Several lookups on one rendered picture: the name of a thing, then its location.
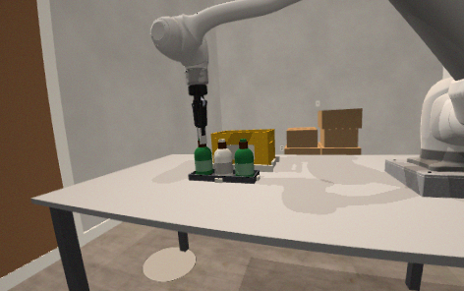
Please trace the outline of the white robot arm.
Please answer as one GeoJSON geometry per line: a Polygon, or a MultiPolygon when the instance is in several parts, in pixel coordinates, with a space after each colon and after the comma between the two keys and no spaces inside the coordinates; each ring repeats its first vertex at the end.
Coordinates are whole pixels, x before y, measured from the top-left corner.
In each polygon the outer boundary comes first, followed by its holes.
{"type": "MultiPolygon", "coordinates": [[[[158,51],[185,67],[187,85],[207,85],[209,30],[299,1],[237,0],[192,16],[161,17],[153,22],[150,37],[158,51]]],[[[430,171],[464,172],[464,0],[388,1],[452,77],[429,90],[422,108],[420,157],[407,162],[430,171]]]]}

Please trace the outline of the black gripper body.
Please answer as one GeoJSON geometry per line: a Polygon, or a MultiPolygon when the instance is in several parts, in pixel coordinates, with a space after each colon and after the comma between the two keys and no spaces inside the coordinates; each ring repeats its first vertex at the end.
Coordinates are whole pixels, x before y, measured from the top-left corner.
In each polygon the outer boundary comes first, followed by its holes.
{"type": "Polygon", "coordinates": [[[204,99],[204,95],[207,95],[207,85],[190,85],[189,88],[189,95],[194,97],[198,101],[198,108],[200,108],[200,100],[201,97],[204,99]]]}

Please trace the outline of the cream-white bottle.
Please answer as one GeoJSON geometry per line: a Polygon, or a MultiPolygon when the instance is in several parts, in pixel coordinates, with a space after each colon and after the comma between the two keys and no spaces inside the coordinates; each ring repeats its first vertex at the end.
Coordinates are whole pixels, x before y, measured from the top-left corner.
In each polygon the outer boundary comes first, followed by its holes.
{"type": "Polygon", "coordinates": [[[233,176],[232,153],[225,140],[218,140],[218,149],[214,153],[215,175],[233,176]]]}

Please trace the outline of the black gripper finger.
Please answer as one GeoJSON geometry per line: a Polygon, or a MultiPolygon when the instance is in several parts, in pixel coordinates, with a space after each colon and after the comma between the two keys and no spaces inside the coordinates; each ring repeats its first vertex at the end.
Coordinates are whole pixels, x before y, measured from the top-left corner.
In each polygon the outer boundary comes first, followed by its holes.
{"type": "Polygon", "coordinates": [[[193,107],[193,113],[194,113],[194,121],[195,121],[195,126],[196,126],[196,129],[197,129],[197,141],[199,140],[199,137],[200,137],[200,131],[199,131],[199,128],[198,128],[198,125],[199,125],[199,117],[198,117],[198,111],[196,110],[196,105],[195,105],[195,101],[193,100],[193,103],[192,103],[192,107],[193,107]],[[195,114],[196,112],[196,114],[195,114]]]}
{"type": "Polygon", "coordinates": [[[206,139],[206,127],[207,126],[207,112],[206,112],[206,106],[207,106],[207,100],[204,100],[201,97],[200,101],[200,108],[198,108],[198,101],[195,99],[195,105],[196,109],[198,111],[198,116],[199,116],[199,131],[200,131],[200,142],[201,145],[207,144],[207,139],[206,139]],[[200,117],[201,114],[201,117],[200,117]]]}

